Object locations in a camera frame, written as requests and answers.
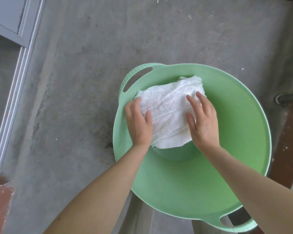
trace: bucket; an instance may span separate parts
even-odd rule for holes
[[[123,92],[129,79],[147,67],[152,67],[152,71]],[[194,75],[202,78],[205,94],[217,111],[220,145],[244,164],[266,175],[271,158],[271,138],[262,107],[239,80],[222,70],[200,64],[148,63],[126,75],[119,91],[113,128],[116,161],[132,146],[124,106],[139,90],[176,82],[180,76]],[[132,191],[160,212],[203,220],[224,231],[246,232],[257,226],[253,219],[233,228],[223,226],[220,218],[242,205],[192,141],[179,148],[150,147]]]

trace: person's left arm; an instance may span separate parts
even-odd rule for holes
[[[44,234],[111,233],[153,136],[151,112],[141,114],[141,98],[125,107],[133,146],[119,161],[84,188]]]

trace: forearm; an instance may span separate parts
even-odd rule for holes
[[[262,230],[293,233],[293,192],[218,147],[204,152]]]
[[[130,148],[67,205],[45,234],[111,233],[147,150]]]

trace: folded white garment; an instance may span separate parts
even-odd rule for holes
[[[138,91],[135,99],[141,97],[143,116],[148,110],[152,113],[152,146],[168,149],[180,147],[192,140],[185,114],[191,112],[194,118],[195,115],[186,95],[199,101],[195,95],[197,91],[205,96],[202,79],[197,76],[180,77],[177,82]]]

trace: metal pipe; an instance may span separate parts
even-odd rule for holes
[[[275,101],[279,105],[293,103],[293,94],[279,94],[276,96]]]

